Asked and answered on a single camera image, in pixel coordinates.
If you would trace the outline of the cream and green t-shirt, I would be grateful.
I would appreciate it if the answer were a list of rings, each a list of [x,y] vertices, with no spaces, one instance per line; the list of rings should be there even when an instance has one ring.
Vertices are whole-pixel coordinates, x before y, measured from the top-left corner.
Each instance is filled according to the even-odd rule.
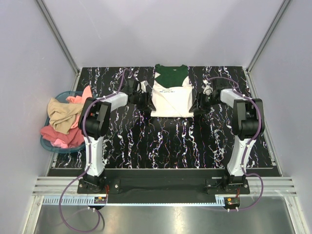
[[[193,104],[193,86],[190,83],[188,66],[155,65],[152,86],[152,117],[189,118]]]

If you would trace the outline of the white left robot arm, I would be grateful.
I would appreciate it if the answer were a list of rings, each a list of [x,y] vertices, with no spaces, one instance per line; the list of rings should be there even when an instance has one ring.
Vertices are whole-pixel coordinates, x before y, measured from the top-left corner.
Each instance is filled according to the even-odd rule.
[[[147,87],[146,80],[130,78],[115,93],[86,99],[78,122],[86,149],[86,165],[80,177],[94,193],[105,188],[102,145],[109,129],[111,112],[127,104],[136,105],[142,111],[154,111],[156,108]]]

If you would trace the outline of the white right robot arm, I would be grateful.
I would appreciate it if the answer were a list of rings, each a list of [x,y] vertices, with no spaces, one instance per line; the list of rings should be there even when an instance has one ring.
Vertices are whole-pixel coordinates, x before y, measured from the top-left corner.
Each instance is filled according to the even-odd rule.
[[[217,104],[226,104],[232,108],[231,127],[234,146],[226,172],[218,187],[222,187],[226,193],[233,193],[244,186],[250,152],[258,135],[265,129],[263,101],[239,93],[238,83],[230,78],[213,77],[207,81],[211,84],[207,84],[204,91],[196,95],[189,112],[207,113]]]

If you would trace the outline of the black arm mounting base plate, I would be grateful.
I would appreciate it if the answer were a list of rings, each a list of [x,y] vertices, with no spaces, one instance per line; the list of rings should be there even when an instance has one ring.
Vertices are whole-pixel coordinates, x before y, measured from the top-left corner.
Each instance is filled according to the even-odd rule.
[[[104,187],[87,186],[82,179],[74,180],[71,176],[77,170],[63,170],[57,177],[56,170],[51,172],[52,184],[49,194],[69,196],[100,196],[107,195],[131,198],[168,198],[173,201],[204,201],[212,196],[247,196],[277,195],[281,192],[279,177],[268,177],[267,172],[259,170],[261,178],[251,176],[246,178],[244,186],[229,191],[218,187],[225,171],[219,169],[181,169],[181,170],[152,170],[129,169],[104,172]]]

